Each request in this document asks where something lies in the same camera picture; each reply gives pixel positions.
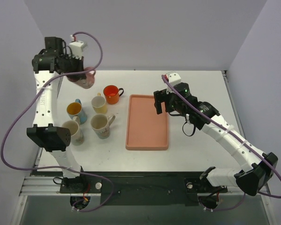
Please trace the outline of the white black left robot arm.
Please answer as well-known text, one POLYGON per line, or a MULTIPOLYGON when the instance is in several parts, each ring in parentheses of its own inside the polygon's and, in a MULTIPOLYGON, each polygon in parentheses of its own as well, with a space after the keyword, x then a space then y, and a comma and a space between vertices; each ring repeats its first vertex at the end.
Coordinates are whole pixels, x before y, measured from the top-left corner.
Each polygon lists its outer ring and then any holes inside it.
POLYGON ((66 45, 59 37, 46 37, 44 41, 45 48, 32 60, 37 88, 36 114, 33 126, 26 133, 62 167, 62 186, 82 193, 87 181, 79 174, 83 169, 69 148, 70 131, 58 121, 57 98, 63 79, 60 74, 83 70, 82 52, 86 43, 74 40, 66 45))

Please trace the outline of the blue glazed mug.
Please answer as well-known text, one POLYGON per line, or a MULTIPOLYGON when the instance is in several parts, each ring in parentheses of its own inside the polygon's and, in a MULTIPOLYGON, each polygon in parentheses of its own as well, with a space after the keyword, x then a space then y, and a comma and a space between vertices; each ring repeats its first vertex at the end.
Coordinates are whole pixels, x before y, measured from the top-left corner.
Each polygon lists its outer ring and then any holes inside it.
POLYGON ((67 114, 71 119, 77 116, 80 119, 80 124, 84 124, 88 119, 80 99, 76 99, 67 106, 67 114))

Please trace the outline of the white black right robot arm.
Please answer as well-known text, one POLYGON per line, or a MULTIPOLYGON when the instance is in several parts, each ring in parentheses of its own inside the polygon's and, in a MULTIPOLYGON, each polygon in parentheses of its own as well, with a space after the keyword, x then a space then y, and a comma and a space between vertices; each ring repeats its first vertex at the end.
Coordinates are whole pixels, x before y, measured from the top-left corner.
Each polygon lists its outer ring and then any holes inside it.
POLYGON ((154 92, 157 114, 165 111, 177 112, 177 116, 185 118, 218 142, 240 165, 241 171, 235 169, 219 169, 210 167, 200 176, 200 187, 206 192, 219 186, 234 186, 250 196, 255 196, 273 176, 278 158, 275 154, 264 153, 249 144, 232 125, 228 124, 219 111, 208 102, 198 101, 190 93, 189 85, 181 82, 174 86, 175 92, 166 89, 154 92))

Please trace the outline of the pink ghost pattern mug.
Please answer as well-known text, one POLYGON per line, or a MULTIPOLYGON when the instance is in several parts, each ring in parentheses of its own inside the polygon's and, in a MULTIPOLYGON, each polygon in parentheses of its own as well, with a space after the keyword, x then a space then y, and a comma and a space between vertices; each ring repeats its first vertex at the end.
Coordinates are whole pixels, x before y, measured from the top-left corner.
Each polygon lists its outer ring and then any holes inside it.
POLYGON ((68 76, 67 79, 68 79, 68 81, 70 81, 84 89, 89 89, 95 83, 96 70, 93 67, 86 67, 84 70, 88 71, 88 73, 84 73, 82 75, 68 76))

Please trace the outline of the cream dragon pattern mug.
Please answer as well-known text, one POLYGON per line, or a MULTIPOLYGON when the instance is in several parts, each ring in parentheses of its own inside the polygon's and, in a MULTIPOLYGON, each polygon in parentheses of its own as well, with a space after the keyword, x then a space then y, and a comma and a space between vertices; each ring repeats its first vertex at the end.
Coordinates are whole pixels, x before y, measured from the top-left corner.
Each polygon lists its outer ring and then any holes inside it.
POLYGON ((71 144, 79 146, 84 143, 84 134, 80 127, 80 118, 74 116, 71 120, 68 120, 62 124, 63 128, 67 128, 71 135, 71 144))

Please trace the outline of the orange ceramic mug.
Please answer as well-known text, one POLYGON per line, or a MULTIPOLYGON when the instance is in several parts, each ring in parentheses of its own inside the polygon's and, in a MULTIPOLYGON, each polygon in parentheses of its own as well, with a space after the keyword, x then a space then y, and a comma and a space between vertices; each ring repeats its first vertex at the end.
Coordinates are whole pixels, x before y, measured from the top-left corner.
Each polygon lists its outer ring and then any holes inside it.
POLYGON ((114 105, 119 101, 119 98, 123 95, 124 89, 118 88, 115 85, 108 85, 103 90, 105 99, 108 104, 114 105))

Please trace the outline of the shell pattern teal mug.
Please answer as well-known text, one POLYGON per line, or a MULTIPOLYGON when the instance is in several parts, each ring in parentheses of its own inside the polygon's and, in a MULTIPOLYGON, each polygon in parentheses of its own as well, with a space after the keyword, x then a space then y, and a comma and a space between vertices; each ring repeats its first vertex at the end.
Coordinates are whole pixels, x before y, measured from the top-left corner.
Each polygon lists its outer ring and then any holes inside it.
POLYGON ((115 118, 114 114, 96 114, 92 117, 90 121, 91 127, 100 139, 106 139, 110 136, 110 126, 115 118))

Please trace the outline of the yellow ceramic mug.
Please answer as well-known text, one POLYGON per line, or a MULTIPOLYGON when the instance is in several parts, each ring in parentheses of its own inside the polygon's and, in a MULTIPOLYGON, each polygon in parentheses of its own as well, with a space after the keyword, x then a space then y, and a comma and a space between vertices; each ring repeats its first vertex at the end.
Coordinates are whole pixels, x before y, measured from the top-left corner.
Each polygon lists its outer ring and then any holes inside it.
POLYGON ((106 99, 101 96, 101 93, 98 93, 93 99, 91 100, 91 105, 94 111, 98 114, 106 114, 107 113, 107 103, 106 99))

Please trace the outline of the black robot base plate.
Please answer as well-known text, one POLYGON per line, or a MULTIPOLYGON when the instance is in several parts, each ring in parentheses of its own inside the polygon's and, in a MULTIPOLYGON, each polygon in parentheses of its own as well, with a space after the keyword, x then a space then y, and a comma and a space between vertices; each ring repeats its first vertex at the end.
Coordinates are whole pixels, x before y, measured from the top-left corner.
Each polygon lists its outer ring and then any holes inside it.
POLYGON ((105 206, 166 206, 207 203, 217 206, 225 186, 211 186, 200 172, 98 172, 62 178, 60 193, 71 194, 71 205, 82 210, 92 197, 105 206))

